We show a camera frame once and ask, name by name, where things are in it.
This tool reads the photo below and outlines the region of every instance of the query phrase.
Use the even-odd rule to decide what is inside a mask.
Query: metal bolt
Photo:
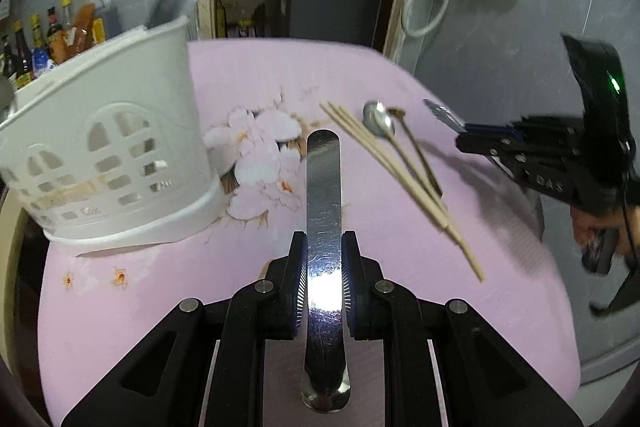
[[[255,283],[254,289],[258,293],[269,293],[271,290],[273,290],[273,283],[269,279],[260,279],[257,283]]]
[[[468,311],[469,306],[466,305],[465,301],[456,299],[449,303],[449,309],[454,313],[462,315],[463,313],[466,313]]]
[[[374,288],[380,293],[391,293],[394,290],[395,286],[391,281],[380,279],[378,282],[376,282]]]
[[[178,307],[180,308],[181,312],[191,313],[198,309],[199,304],[200,303],[198,302],[197,299],[194,299],[193,297],[189,297],[188,299],[181,300]]]

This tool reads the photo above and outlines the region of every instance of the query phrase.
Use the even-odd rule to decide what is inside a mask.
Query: white plastic basket
[[[0,174],[76,253],[178,241],[225,206],[200,137],[187,19],[133,29],[17,93]]]

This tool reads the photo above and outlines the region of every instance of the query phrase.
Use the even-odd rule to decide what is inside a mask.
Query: chopstick
[[[460,247],[466,257],[467,262],[476,274],[476,277],[482,282],[484,280],[484,272],[478,263],[478,260],[471,253],[468,245],[464,241],[462,234],[450,220],[445,208],[437,204],[424,188],[385,150],[380,147],[376,138],[364,127],[364,125],[356,120],[348,111],[340,106],[336,106],[331,102],[327,105],[320,104],[322,110],[335,121],[344,131],[346,131],[356,142],[361,144],[370,155],[375,158],[386,171],[398,181],[404,190],[412,197],[412,199],[420,206],[421,210],[431,219],[431,221],[442,231],[447,233],[450,238]]]

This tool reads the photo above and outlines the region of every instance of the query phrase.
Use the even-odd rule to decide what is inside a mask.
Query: green led
[[[613,78],[613,76],[611,76],[611,73],[609,73],[609,71],[607,71],[607,76],[609,77],[609,81],[611,82],[613,89],[616,90],[616,93],[620,93],[620,84],[618,83],[618,81]]]

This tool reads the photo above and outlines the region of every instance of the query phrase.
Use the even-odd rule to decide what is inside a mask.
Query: pink table
[[[240,185],[221,219],[180,243],[92,257],[50,247],[38,344],[54,425],[181,299],[228,298],[270,259],[286,255],[292,232],[305,230],[305,149],[298,136],[319,127],[340,136],[343,226],[356,231],[362,254],[419,298],[470,302],[562,397],[574,395],[580,364],[571,307],[537,238],[533,209],[484,158],[457,152],[453,131],[422,105],[432,95],[409,74],[364,48],[303,41],[195,42],[190,56],[202,132],[216,146],[211,156],[222,169],[237,161]],[[484,268],[484,283],[318,107],[330,100],[360,114],[364,102],[376,99],[407,111],[450,213]],[[351,401],[327,417],[299,398],[304,338],[268,345],[265,425],[383,425],[380,343],[348,342]]]

